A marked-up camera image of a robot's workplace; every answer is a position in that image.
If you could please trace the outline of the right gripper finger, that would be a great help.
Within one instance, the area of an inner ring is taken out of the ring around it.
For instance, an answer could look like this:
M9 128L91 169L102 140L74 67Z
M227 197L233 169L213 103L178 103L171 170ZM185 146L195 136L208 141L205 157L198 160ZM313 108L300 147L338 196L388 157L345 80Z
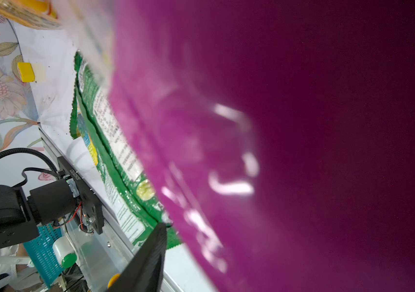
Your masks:
M109 292L158 292L164 278L167 228L159 223L138 250Z

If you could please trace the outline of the purple magenta snack bag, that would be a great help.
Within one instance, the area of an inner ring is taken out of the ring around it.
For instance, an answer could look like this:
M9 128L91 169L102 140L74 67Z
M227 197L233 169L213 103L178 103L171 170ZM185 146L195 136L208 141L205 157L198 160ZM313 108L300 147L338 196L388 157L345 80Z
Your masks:
M110 103L221 292L415 292L415 1L117 1Z

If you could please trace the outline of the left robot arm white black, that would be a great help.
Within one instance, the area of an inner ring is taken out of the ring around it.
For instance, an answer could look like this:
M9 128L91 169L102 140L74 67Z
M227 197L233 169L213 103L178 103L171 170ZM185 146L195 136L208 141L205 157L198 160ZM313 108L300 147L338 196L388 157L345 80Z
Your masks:
M25 168L22 182L15 186L0 185L0 249L37 238L38 226L72 214L79 206L79 191L74 181L58 170L46 155L30 148L12 148L0 152L0 159L14 154L36 156L49 168ZM27 183L26 172L48 173L55 181L31 190L26 196L23 191Z

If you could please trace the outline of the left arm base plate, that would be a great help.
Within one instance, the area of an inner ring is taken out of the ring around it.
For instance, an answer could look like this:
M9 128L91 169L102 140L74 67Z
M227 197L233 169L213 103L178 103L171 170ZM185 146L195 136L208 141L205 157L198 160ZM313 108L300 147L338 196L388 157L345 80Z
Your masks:
M70 175L75 182L79 199L87 216L90 225L96 234L102 234L104 227L104 216L102 212L102 202L94 193L92 187L81 177L79 172L67 161L64 156L57 158L58 165L65 171L66 175Z

